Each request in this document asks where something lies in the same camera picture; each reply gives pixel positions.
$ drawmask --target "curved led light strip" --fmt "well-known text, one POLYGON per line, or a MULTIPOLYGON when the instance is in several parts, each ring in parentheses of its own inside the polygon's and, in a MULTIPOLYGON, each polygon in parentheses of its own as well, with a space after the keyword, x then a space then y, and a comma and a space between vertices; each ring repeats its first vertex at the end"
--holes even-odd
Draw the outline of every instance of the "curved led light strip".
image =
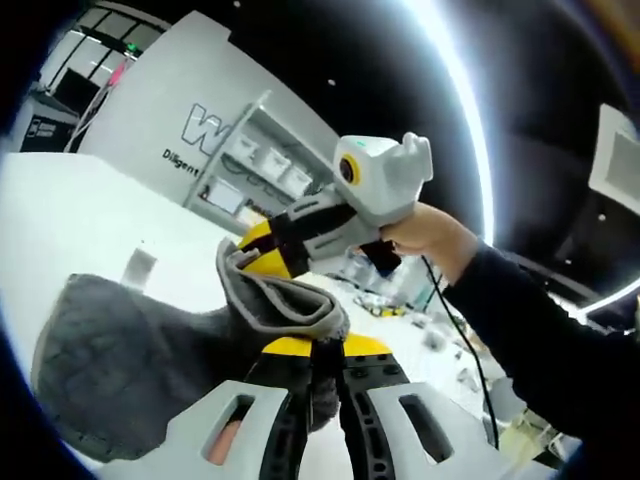
POLYGON ((582 315, 587 315, 591 312, 595 312, 596 310, 602 308, 602 307, 606 307, 607 305, 620 300, 621 298, 626 297, 627 295, 630 295, 632 293, 635 293, 636 290, 638 290, 640 288, 640 278, 637 279, 635 282, 630 283, 629 285, 627 285, 626 287, 618 290, 616 293, 614 293, 613 295, 609 295, 607 298, 603 298, 602 300, 599 300, 595 303, 592 303, 591 305, 589 305, 588 307, 584 307, 580 310, 578 310, 578 313, 581 313, 582 315))
POLYGON ((447 27, 432 0, 404 0, 404 3, 415 14, 425 33, 435 45, 438 54, 449 72, 449 76, 460 98, 464 116, 471 130, 471 140, 475 151, 478 175, 480 176, 480 193, 482 195, 482 216, 484 220, 483 239, 487 245, 493 245, 493 189, 491 187, 491 170, 489 154, 484 139, 484 130, 480 120, 478 105, 471 89, 467 72, 449 38, 447 27))

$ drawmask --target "gray cloth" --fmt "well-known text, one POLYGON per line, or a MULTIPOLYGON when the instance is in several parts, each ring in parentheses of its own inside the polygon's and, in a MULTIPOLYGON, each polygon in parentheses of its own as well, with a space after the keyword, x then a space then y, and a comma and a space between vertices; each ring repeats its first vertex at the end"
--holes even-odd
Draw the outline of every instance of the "gray cloth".
MULTIPOLYGON (((202 314, 94 275, 71 276, 31 376, 61 438, 100 461, 139 458, 164 441, 170 419, 222 381, 242 380, 273 340, 344 339, 348 319, 332 295, 242 272, 254 255, 221 243, 216 265, 228 306, 202 314)), ((312 429, 337 409, 333 380, 318 382, 312 429)))

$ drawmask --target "equipment on table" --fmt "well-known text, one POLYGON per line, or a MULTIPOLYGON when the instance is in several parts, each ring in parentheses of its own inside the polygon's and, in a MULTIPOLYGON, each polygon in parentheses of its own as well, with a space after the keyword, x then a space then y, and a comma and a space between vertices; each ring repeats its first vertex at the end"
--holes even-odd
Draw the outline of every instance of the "equipment on table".
POLYGON ((260 253, 248 272, 282 278, 336 272, 352 246, 360 246, 383 276, 400 264, 392 245, 380 240, 380 227, 410 215, 433 177, 429 141, 412 133, 402 144, 342 137, 332 168, 332 184, 255 226, 240 242, 243 251, 260 253))
POLYGON ((245 382, 224 382, 170 422, 159 448, 136 461, 113 461, 99 476, 293 480, 312 421, 310 392, 327 378, 337 385, 356 480, 542 479, 553 473, 534 462, 513 469, 487 444, 476 418, 427 384, 409 383, 385 345, 349 334, 344 343, 276 340, 245 382), (209 463, 231 420, 242 423, 225 461, 209 463))

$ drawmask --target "black sleeve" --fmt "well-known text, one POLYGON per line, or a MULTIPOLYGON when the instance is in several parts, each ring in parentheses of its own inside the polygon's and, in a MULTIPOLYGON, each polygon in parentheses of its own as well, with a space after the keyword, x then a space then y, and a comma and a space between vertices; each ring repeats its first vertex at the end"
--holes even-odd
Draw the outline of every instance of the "black sleeve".
POLYGON ((633 336, 580 325, 484 245, 445 297, 513 379, 516 394, 555 428, 598 442, 638 431, 640 348, 633 336))

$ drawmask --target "white wall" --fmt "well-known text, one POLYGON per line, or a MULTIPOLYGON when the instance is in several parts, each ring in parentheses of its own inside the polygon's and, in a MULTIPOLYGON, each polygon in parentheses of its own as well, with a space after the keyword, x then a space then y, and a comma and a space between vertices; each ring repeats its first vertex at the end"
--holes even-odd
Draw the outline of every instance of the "white wall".
POLYGON ((165 197, 181 203, 194 175, 162 157, 165 149, 195 169, 207 155, 182 139, 194 104, 206 116, 234 122, 244 107, 271 90, 266 108, 327 158, 337 135, 282 82, 227 42, 229 30, 192 12, 163 34, 100 110, 80 152, 96 155, 165 197))

